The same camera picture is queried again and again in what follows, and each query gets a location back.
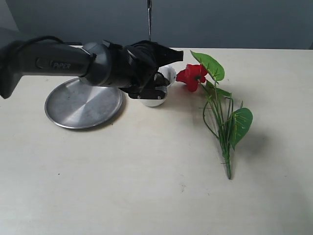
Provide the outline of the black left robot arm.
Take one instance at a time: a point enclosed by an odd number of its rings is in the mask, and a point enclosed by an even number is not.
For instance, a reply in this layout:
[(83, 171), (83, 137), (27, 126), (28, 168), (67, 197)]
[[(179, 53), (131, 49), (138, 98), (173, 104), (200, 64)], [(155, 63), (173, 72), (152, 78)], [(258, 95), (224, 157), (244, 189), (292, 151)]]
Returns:
[(132, 99), (164, 99), (170, 82), (159, 68), (182, 60), (182, 51), (146, 40), (73, 47), (55, 36), (30, 38), (2, 28), (0, 95), (9, 98), (25, 75), (46, 75), (76, 76), (89, 86), (118, 88)]

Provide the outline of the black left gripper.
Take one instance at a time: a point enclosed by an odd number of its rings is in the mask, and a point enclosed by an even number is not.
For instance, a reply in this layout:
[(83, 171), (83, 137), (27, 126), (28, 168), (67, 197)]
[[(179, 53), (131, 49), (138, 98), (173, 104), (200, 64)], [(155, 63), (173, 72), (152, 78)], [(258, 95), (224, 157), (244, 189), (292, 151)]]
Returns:
[(177, 51), (147, 40), (122, 46), (107, 42), (111, 55), (108, 87), (126, 92), (141, 91), (156, 73), (158, 67), (183, 61), (183, 51)]

